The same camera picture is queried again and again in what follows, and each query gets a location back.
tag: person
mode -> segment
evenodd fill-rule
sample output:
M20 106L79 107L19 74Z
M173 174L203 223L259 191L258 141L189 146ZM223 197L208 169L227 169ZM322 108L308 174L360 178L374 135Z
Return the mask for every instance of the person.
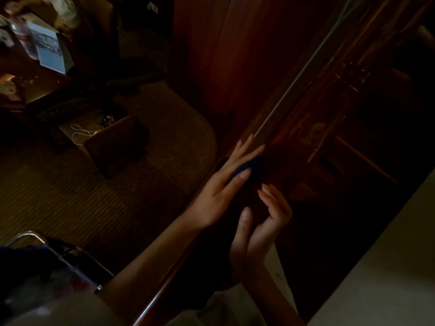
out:
M159 282L168 269L202 230L220 219L232 198L250 177L251 170L247 169L229 181L242 164L264 151L264 146L261 146L247 153L253 140L251 135L245 143L239 141L228 161L210 178L193 204L103 287L99 298L105 305L101 301L96 302L95 298L69 298L52 310L55 311L51 313L52 320L57 318L66 324L64 320L68 318L68 325L133 324L144 311L152 294L158 290ZM270 215L252 232L252 211L249 208L243 210L229 252L231 265L267 325L305 325L281 293L264 263L276 236L291 218L292 210L273 185L263 184L261 190L258 190L258 196L268 207ZM113 318L107 307L121 321ZM36 323L35 318L34 314L33 325L54 324L48 323L46 319ZM186 320L179 324L203 325L199 322L186 323Z

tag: hand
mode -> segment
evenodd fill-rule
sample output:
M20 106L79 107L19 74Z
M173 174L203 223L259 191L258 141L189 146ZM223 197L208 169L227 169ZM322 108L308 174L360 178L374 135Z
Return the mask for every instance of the hand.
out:
M246 207L230 248L230 262L242 283L254 281L265 271L264 260L275 238L292 216L284 196L272 185L262 185L260 199L269 207L269 217L254 230L251 236L252 211Z
M245 155L253 140L254 136L250 135L244 144L242 141L237 143L228 161L210 178L193 205L186 211L186 214L201 228L214 224L223 215L234 195L251 175L250 169L244 170L228 183L237 168L264 151L262 145Z

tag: water bottle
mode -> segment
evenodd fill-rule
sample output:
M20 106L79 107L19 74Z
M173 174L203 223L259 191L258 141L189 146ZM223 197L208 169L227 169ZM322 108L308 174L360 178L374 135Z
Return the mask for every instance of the water bottle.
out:
M10 29L15 33L26 53L31 59L38 60L38 52L36 50L35 44L32 41L32 36L27 23L16 16L11 16L9 21Z

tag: brown rug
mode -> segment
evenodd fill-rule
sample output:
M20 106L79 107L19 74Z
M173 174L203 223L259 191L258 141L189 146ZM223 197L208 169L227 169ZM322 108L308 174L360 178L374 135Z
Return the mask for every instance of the brown rug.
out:
M0 244L37 230L75 243L117 273L182 211L213 164L205 119L165 82L115 101L150 131L140 160L120 159L105 180L76 148L56 155L23 135L0 146Z

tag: floor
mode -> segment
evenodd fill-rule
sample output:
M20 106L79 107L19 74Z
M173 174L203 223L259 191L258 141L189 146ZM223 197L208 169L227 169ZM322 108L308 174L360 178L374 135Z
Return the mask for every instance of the floor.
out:
M182 211L216 156L211 126L165 81L114 100L149 130L145 154L106 180L78 149L57 155L29 133L0 139L0 243L37 230L119 272Z

